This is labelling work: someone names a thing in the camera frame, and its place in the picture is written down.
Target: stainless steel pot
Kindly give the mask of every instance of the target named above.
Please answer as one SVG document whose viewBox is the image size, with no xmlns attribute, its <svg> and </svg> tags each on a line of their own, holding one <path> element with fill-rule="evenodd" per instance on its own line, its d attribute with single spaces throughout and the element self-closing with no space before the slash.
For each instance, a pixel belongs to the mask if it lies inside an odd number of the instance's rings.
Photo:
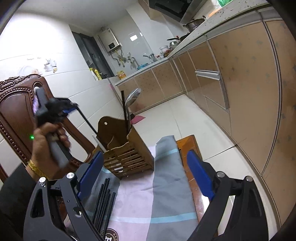
<svg viewBox="0 0 296 241">
<path fill-rule="evenodd" d="M 178 41 L 172 41 L 172 42 L 170 42 L 170 48 L 171 48 L 171 49 L 176 48 L 176 47 L 179 45 L 179 43 L 180 43 L 180 42 L 178 42 Z"/>
<path fill-rule="evenodd" d="M 201 25 L 206 20 L 205 16 L 202 16 L 202 17 L 203 18 L 192 19 L 188 24 L 183 26 L 186 27 L 190 33 L 192 33 L 193 30 L 195 30 L 199 25 Z"/>
</svg>

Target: human hand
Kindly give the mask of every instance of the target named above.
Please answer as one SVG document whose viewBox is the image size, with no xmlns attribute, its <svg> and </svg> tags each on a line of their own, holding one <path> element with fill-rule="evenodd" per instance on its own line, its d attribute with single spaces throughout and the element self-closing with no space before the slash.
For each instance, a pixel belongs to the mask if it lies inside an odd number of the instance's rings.
<svg viewBox="0 0 296 241">
<path fill-rule="evenodd" d="M 62 124 L 51 124 L 47 122 L 37 128 L 33 133 L 34 140 L 31 156 L 31 161 L 35 164 L 35 166 L 37 166 L 50 179 L 60 169 L 57 162 L 53 159 L 50 153 L 46 139 L 46 135 L 48 133 L 54 132 L 58 134 L 60 141 L 65 147 L 70 147 L 71 144 L 68 140 L 65 130 L 62 128 Z M 40 178 L 29 166 L 27 166 L 26 169 L 34 180 L 37 181 Z"/>
</svg>

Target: wooden crate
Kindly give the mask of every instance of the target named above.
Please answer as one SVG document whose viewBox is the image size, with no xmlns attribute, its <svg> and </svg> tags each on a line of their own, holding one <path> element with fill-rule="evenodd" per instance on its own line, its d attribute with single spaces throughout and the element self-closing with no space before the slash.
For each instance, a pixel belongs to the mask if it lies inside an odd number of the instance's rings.
<svg viewBox="0 0 296 241">
<path fill-rule="evenodd" d="M 154 158 L 135 128 L 131 127 L 125 139 L 123 135 L 124 120 L 108 116 L 100 119 L 98 137 L 108 149 L 104 153 L 104 167 L 120 179 L 144 170 L 154 170 Z"/>
</svg>

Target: countertop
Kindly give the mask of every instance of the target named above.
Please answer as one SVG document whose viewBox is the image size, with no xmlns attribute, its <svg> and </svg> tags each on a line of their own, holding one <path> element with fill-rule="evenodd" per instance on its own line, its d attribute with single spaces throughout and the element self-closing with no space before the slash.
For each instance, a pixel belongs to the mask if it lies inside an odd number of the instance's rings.
<svg viewBox="0 0 296 241">
<path fill-rule="evenodd" d="M 167 57 L 166 57 L 166 58 L 163 58 L 163 59 L 161 59 L 161 60 L 158 60 L 158 61 L 156 61 L 156 62 L 154 62 L 154 63 L 151 63 L 151 64 L 147 65 L 146 67 L 141 68 L 141 69 L 137 70 L 136 72 L 134 72 L 134 73 L 128 75 L 127 77 L 121 79 L 120 81 L 114 83 L 114 85 L 121 84 L 122 82 L 124 82 L 124 81 L 127 80 L 128 78 L 131 78 L 131 77 L 133 77 L 134 75 L 136 75 L 136 74 L 138 74 L 138 73 L 140 73 L 140 72 L 142 72 L 142 71 L 144 71 L 144 70 L 146 70 L 146 69 L 149 69 L 149 68 L 151 68 L 151 67 L 153 67 L 153 66 L 155 66 L 155 65 L 157 65 L 157 64 L 159 64 L 159 63 L 161 63 L 161 62 L 163 62 L 163 61 L 166 61 L 166 60 L 168 60 Z"/>
<path fill-rule="evenodd" d="M 186 47 L 188 44 L 193 42 L 194 40 L 198 39 L 202 35 L 204 35 L 206 32 L 210 31 L 211 29 L 214 29 L 218 25 L 227 22 L 229 19 L 244 13 L 246 11 L 249 11 L 253 8 L 263 6 L 268 4 L 266 0 L 232 0 L 230 3 L 225 5 L 223 8 L 221 8 L 219 11 L 217 11 L 215 14 L 213 14 L 210 18 L 208 18 L 206 21 L 204 21 L 198 28 L 196 28 L 190 35 L 188 35 L 187 38 L 185 38 L 166 58 L 163 58 L 162 60 L 159 60 L 155 63 L 152 63 L 145 68 L 142 68 L 129 76 L 125 77 L 124 79 L 117 81 L 115 83 L 112 83 L 113 85 L 119 85 L 125 80 L 133 77 L 134 75 L 137 75 L 138 73 L 149 69 L 163 61 L 168 60 L 169 58 L 173 57 L 175 54 L 177 54 L 180 50 L 182 50 L 184 47 Z"/>
</svg>

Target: metal ladle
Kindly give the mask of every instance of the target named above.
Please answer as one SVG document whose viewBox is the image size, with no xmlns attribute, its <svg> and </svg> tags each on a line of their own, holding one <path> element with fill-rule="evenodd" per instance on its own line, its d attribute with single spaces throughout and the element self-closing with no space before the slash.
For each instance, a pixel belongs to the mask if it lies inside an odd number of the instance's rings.
<svg viewBox="0 0 296 241">
<path fill-rule="evenodd" d="M 137 100 L 140 93 L 141 93 L 141 89 L 137 88 L 137 89 L 133 90 L 126 98 L 125 108 L 126 108 L 126 113 L 128 113 L 128 128 L 129 128 L 129 130 L 131 127 L 131 116 L 129 114 L 128 108 Z"/>
</svg>

